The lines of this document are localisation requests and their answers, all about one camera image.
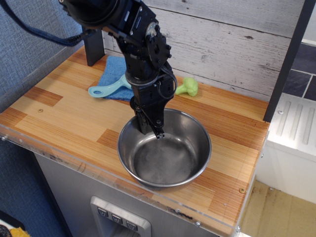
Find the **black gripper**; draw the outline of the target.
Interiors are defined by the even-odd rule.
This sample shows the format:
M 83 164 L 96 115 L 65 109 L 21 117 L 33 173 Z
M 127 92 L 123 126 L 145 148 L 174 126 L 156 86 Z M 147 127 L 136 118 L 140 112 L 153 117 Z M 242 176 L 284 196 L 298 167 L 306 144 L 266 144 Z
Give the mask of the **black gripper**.
M 135 111 L 141 133 L 146 135 L 149 126 L 158 140 L 164 138 L 164 108 L 173 98 L 177 80 L 175 76 L 162 75 L 147 86 L 133 85 L 133 98 L 130 101 Z

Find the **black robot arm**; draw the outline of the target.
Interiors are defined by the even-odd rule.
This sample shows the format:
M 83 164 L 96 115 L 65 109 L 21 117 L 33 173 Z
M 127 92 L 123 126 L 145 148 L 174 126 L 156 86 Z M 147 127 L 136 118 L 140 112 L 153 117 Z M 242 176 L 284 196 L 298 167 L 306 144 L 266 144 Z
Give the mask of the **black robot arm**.
M 141 0 L 62 0 L 63 9 L 86 29 L 108 32 L 125 58 L 130 106 L 143 134 L 164 137 L 164 108 L 177 81 L 168 63 L 171 47 L 156 15 Z

